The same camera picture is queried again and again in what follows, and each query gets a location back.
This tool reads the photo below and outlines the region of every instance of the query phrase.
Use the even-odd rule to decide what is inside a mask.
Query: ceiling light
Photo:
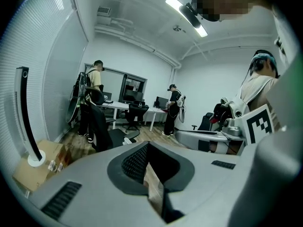
[[[189,20],[184,16],[183,13],[181,13],[179,9],[182,6],[182,3],[180,3],[178,0],[166,0],[165,2],[168,5],[170,5],[172,8],[174,8],[179,14],[181,14],[189,22]],[[205,37],[208,35],[202,25],[199,28],[195,28],[195,30],[199,33],[201,37]]]

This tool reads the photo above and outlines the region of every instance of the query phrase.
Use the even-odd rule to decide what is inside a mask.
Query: air vent
[[[16,108],[16,115],[17,115],[17,121],[18,121],[18,126],[22,135],[22,139],[23,141],[26,141],[24,132],[22,130],[22,126],[21,126],[21,120],[20,120],[20,115],[19,115],[19,109],[18,109],[18,95],[17,92],[15,92],[15,108]]]
[[[81,187],[82,185],[79,183],[68,182],[42,208],[42,212],[49,217],[58,220]]]
[[[99,7],[98,8],[98,15],[99,16],[109,17],[110,13],[111,13],[111,8],[104,8],[104,7]]]

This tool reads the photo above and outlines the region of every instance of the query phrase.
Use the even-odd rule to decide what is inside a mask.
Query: black office chair
[[[130,128],[135,128],[136,130],[139,130],[137,127],[137,124],[140,124],[143,122],[143,116],[146,113],[146,111],[149,109],[149,106],[145,105],[144,102],[135,101],[134,103],[131,103],[129,105],[129,112],[125,113],[125,118],[129,122],[128,128],[125,132],[127,132]]]
[[[199,131],[209,131],[211,128],[211,123],[210,123],[210,118],[213,116],[213,113],[207,113],[206,115],[203,116],[202,122],[200,127],[198,128]]]
[[[97,98],[97,95],[102,96],[100,91],[93,88],[88,88],[86,92],[91,94],[91,98]],[[113,120],[105,118],[104,113],[100,107],[98,107],[101,105],[93,105],[91,102],[88,102],[88,105],[90,109],[89,123],[91,124],[94,132],[94,141],[92,147],[97,152],[122,146],[124,138],[128,138],[133,143],[136,142],[134,138],[140,134],[140,131],[136,131],[131,134],[125,134],[120,129],[108,131],[108,123],[109,121],[112,122]]]

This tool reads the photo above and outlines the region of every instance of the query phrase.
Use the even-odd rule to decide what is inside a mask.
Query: desk
[[[128,104],[123,104],[120,102],[113,102],[112,104],[104,103],[101,107],[104,108],[113,108],[114,109],[114,119],[116,119],[118,109],[128,110]],[[153,113],[153,118],[150,126],[150,131],[152,131],[153,123],[155,122],[156,114],[166,114],[159,108],[149,108],[147,113]],[[113,130],[116,128],[116,122],[113,123]]]

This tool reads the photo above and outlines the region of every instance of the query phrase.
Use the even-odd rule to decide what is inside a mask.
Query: ceiling
[[[209,22],[199,18],[208,33],[201,38],[196,30],[165,0],[97,0],[99,6],[111,8],[111,17],[119,18],[119,25],[107,28],[119,35],[133,38],[177,61],[195,53],[208,52],[218,47],[258,46],[268,40],[274,28],[270,11],[261,7],[235,20]],[[185,4],[190,0],[179,0]],[[178,25],[180,32],[173,30]],[[104,24],[97,16],[95,28]]]

